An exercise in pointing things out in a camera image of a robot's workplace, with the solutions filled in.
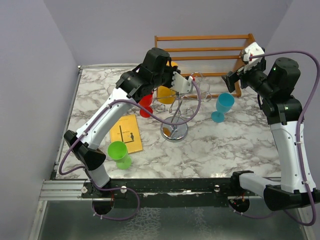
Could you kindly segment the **yellow plastic wine glass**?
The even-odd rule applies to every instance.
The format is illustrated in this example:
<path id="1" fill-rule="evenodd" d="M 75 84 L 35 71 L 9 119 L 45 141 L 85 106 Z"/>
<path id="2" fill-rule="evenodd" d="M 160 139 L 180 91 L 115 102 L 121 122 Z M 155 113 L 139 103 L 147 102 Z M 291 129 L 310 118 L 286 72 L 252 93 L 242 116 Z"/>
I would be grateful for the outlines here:
<path id="1" fill-rule="evenodd" d="M 176 92 L 165 86 L 159 86 L 156 91 L 156 98 L 161 104 L 172 104 L 176 99 Z"/>

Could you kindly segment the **blue plastic wine glass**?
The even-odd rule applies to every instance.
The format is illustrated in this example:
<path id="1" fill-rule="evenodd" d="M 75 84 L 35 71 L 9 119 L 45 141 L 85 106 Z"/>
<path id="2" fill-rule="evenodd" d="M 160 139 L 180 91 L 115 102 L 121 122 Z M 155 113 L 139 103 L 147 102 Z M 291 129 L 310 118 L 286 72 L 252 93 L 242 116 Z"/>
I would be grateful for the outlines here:
<path id="1" fill-rule="evenodd" d="M 222 123 L 225 120 L 225 114 L 232 108 L 235 103 L 233 95 L 224 92 L 221 93 L 216 102 L 216 111 L 212 112 L 211 119 L 215 123 Z"/>

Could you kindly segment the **clear wine glass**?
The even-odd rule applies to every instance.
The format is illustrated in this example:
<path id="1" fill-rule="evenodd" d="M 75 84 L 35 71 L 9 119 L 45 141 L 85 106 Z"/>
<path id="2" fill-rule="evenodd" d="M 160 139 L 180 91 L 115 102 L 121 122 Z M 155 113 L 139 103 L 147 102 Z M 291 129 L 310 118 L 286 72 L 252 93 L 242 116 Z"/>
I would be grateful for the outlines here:
<path id="1" fill-rule="evenodd" d="M 201 114 L 203 112 L 204 103 L 211 100 L 210 85 L 206 82 L 200 82 L 200 81 L 197 83 L 197 85 L 200 90 L 200 99 L 201 99 L 201 106 L 198 111 L 198 114 Z"/>

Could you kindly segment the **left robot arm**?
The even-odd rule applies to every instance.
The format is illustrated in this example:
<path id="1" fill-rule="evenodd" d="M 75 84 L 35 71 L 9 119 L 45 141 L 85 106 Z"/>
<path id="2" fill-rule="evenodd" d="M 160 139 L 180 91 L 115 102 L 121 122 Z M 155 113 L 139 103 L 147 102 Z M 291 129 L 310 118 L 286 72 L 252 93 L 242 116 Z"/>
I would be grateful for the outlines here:
<path id="1" fill-rule="evenodd" d="M 171 66 L 170 54 L 157 47 L 148 50 L 142 63 L 124 72 L 115 88 L 99 110 L 76 131 L 67 130 L 64 140 L 75 157 L 80 160 L 87 175 L 93 180 L 93 191 L 106 197 L 111 190 L 110 177 L 104 167 L 106 155 L 100 144 L 116 122 L 134 104 L 159 86 L 170 87 L 176 66 Z"/>

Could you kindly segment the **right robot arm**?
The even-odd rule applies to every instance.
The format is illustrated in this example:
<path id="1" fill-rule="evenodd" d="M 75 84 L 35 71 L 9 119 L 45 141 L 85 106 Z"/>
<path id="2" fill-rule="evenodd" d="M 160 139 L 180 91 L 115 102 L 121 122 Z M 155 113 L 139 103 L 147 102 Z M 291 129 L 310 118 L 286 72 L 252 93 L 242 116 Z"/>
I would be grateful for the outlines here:
<path id="1" fill-rule="evenodd" d="M 320 191 L 311 176 L 303 147 L 304 126 L 299 122 L 303 107 L 292 95 L 301 75 L 299 64 L 280 57 L 269 74 L 264 73 L 265 69 L 266 60 L 262 58 L 251 69 L 241 67 L 222 78 L 229 92 L 240 81 L 242 87 L 250 87 L 262 98 L 261 109 L 279 156 L 281 181 L 268 180 L 251 170 L 236 171 L 230 178 L 229 189 L 236 196 L 251 191 L 262 197 L 271 211 L 314 206 L 320 201 Z"/>

